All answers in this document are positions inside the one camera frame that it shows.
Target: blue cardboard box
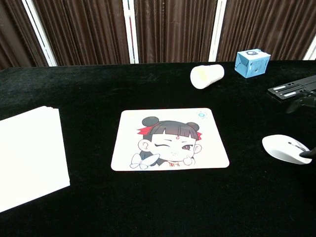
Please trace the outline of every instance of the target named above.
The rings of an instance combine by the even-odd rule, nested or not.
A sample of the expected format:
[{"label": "blue cardboard box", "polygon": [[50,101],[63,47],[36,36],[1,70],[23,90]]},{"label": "blue cardboard box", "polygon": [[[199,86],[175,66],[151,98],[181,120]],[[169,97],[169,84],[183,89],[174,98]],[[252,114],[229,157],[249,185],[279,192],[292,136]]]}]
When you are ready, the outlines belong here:
[{"label": "blue cardboard box", "polygon": [[245,78],[265,73],[271,55],[260,49],[251,49],[237,53],[235,71]]}]

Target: black velvet cloth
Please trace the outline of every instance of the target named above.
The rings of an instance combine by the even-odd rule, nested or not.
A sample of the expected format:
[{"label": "black velvet cloth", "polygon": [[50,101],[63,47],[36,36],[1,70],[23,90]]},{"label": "black velvet cloth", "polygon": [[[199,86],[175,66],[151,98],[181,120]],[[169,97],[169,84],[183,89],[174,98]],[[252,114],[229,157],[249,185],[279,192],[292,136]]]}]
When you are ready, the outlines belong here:
[{"label": "black velvet cloth", "polygon": [[[262,146],[272,134],[316,146],[316,109],[286,114],[290,102],[267,94],[316,75],[315,61],[271,61],[249,79],[220,63],[225,77],[198,90],[190,72],[201,64],[0,72],[0,119],[59,109],[71,183],[0,213],[0,236],[316,236],[316,164],[286,163]],[[111,170],[122,111],[198,107],[213,112],[228,168]]]}]

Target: paper cup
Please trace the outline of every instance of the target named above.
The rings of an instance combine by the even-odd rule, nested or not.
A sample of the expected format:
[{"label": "paper cup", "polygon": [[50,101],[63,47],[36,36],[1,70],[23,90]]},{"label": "paper cup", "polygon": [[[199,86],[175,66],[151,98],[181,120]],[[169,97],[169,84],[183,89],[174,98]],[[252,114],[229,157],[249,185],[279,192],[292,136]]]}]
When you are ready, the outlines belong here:
[{"label": "paper cup", "polygon": [[219,65],[201,65],[194,67],[191,71],[191,83],[196,89],[204,89],[212,83],[222,79],[224,68]]}]

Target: cartoon mouse pad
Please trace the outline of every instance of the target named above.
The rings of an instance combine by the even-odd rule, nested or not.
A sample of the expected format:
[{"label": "cartoon mouse pad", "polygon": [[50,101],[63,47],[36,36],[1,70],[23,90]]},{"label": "cartoon mouse pad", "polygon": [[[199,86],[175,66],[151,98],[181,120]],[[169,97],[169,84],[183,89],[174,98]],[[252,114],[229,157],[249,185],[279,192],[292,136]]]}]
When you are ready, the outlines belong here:
[{"label": "cartoon mouse pad", "polygon": [[225,168],[229,160],[208,108],[126,110],[111,168],[115,171]]}]

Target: brown curtain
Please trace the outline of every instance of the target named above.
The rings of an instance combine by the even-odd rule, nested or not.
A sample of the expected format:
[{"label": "brown curtain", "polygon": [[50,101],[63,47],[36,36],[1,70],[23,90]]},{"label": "brown curtain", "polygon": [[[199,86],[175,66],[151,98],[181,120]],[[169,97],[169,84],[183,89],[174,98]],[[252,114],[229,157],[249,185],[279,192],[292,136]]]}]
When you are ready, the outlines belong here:
[{"label": "brown curtain", "polygon": [[0,1],[0,69],[48,66],[21,0]]},{"label": "brown curtain", "polygon": [[127,64],[122,0],[34,0],[58,65]]},{"label": "brown curtain", "polygon": [[254,48],[271,60],[301,60],[315,34],[316,0],[228,0],[217,61]]},{"label": "brown curtain", "polygon": [[134,0],[139,61],[208,61],[216,3]]}]

